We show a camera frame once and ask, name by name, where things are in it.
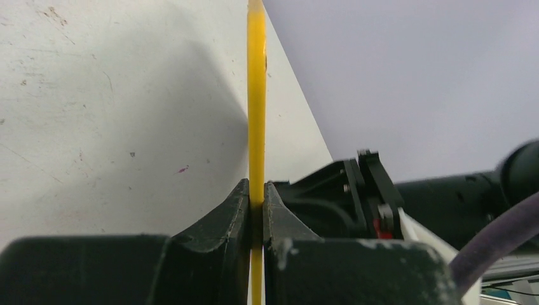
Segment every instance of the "stain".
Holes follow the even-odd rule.
[[[183,173],[183,172],[185,172],[185,171],[188,170],[188,169],[189,169],[189,165],[186,166],[186,167],[184,167],[184,168],[180,168],[180,170],[178,170],[176,173]]]
[[[113,94],[113,104],[115,104],[116,102],[114,100],[113,82],[111,81],[111,77],[105,71],[103,71],[103,74],[105,74],[105,76],[107,76],[107,79],[109,80],[109,86],[111,87],[111,93]]]

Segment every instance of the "red component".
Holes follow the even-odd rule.
[[[380,220],[374,219],[372,221],[372,224],[374,224],[374,230],[376,232],[376,237],[381,240],[392,240],[393,234],[391,232],[384,232],[380,229]]]

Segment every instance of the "white surface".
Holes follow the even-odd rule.
[[[399,217],[400,228],[405,240],[420,241],[431,246],[440,254],[446,264],[449,264],[457,255],[458,251],[455,248],[408,216],[402,208],[399,209]],[[462,297],[463,305],[479,305],[480,293],[481,279],[478,279]]]
[[[175,234],[247,176],[246,1],[1,7],[0,248]],[[268,73],[266,177],[297,179],[331,159],[271,24]]]
[[[416,179],[539,136],[539,1],[264,3],[334,158],[378,150]]]

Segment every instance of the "black mechanical part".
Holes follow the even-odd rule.
[[[396,184],[404,211],[456,249],[524,198],[539,191],[539,141],[524,144],[492,172]],[[539,250],[537,238],[514,253]]]
[[[398,207],[402,197],[378,153],[336,161],[297,181],[274,182],[284,205],[324,238],[377,238],[377,220],[401,238]]]
[[[434,249],[402,240],[321,238],[266,184],[266,304],[461,304]]]
[[[26,238],[0,255],[0,304],[246,304],[249,182],[182,233]]]

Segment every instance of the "cable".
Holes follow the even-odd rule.
[[[511,289],[505,289],[505,288],[498,288],[498,287],[485,287],[485,288],[488,288],[488,289],[496,289],[496,290],[503,290],[503,291],[507,291],[507,292],[513,292],[515,294],[523,294],[523,295],[532,295],[534,297],[539,297],[539,294],[529,294],[527,292],[521,292],[521,291],[516,291],[516,290],[511,290]]]
[[[457,291],[468,289],[498,259],[539,234],[539,193],[522,200],[484,227],[449,263]]]

